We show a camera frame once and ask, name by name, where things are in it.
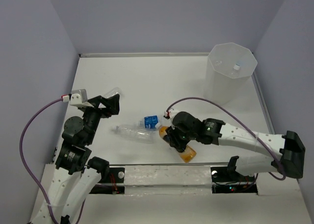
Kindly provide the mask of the blue label water bottle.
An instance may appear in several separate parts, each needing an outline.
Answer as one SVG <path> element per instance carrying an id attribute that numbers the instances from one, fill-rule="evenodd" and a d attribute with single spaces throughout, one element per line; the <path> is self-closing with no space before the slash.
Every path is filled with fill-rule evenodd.
<path id="1" fill-rule="evenodd" d="M 159 130 L 163 126 L 170 126 L 171 122 L 163 113 L 148 115 L 141 118 L 137 126 L 145 130 Z"/>

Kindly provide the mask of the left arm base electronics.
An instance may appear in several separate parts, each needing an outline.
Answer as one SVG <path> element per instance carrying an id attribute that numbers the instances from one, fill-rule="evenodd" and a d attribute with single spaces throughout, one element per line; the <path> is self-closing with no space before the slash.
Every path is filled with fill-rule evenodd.
<path id="1" fill-rule="evenodd" d="M 122 195 L 125 193 L 124 178 L 124 167 L 110 167 L 107 177 L 101 178 L 90 194 Z"/>

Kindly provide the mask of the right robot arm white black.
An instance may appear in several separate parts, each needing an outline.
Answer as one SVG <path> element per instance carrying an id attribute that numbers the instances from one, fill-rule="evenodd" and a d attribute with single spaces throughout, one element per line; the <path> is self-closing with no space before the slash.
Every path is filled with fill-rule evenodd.
<path id="1" fill-rule="evenodd" d="M 159 135 L 182 156 L 185 163 L 195 157 L 196 151 L 188 143 L 196 141 L 203 145 L 231 146 L 257 153 L 252 157 L 231 157 L 226 168 L 229 180 L 273 172 L 289 178 L 303 177 L 306 150 L 294 131 L 287 131 L 284 135 L 258 133 L 222 120 L 207 118 L 201 121 L 184 111 L 169 113 L 168 118 L 171 125 L 160 127 Z"/>

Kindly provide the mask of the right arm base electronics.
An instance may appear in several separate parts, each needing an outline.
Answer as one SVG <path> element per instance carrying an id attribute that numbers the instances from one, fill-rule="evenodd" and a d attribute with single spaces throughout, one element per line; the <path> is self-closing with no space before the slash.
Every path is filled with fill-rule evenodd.
<path id="1" fill-rule="evenodd" d="M 257 194 L 255 176 L 243 176 L 237 172 L 228 172 L 227 167 L 211 167 L 213 194 Z"/>

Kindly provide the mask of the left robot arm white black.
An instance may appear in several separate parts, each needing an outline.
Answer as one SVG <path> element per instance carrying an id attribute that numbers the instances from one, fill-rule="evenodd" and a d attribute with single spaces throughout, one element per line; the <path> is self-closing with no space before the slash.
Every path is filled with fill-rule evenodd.
<path id="1" fill-rule="evenodd" d="M 120 95 L 88 99 L 82 89 L 63 95 L 60 100 L 77 107 L 83 116 L 70 117 L 64 123 L 63 142 L 52 181 L 37 215 L 31 220 L 33 224 L 77 223 L 76 214 L 82 211 L 89 192 L 108 178 L 109 162 L 91 158 L 88 146 L 94 140 L 100 120 L 119 114 Z"/>

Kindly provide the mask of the orange juice bottle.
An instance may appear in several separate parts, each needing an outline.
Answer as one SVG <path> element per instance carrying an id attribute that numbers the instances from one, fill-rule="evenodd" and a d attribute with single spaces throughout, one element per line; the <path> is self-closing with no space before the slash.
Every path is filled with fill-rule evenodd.
<path id="1" fill-rule="evenodd" d="M 178 155 L 183 160 L 183 162 L 189 163 L 196 156 L 197 154 L 196 151 L 192 147 L 190 147 L 188 144 L 185 144 L 183 149 L 177 149 L 174 146 L 174 143 L 171 143 L 171 138 L 166 132 L 167 129 L 168 127 L 166 126 L 160 127 L 159 129 L 160 138 L 163 141 L 165 141 L 170 147 L 174 148 L 177 151 Z"/>

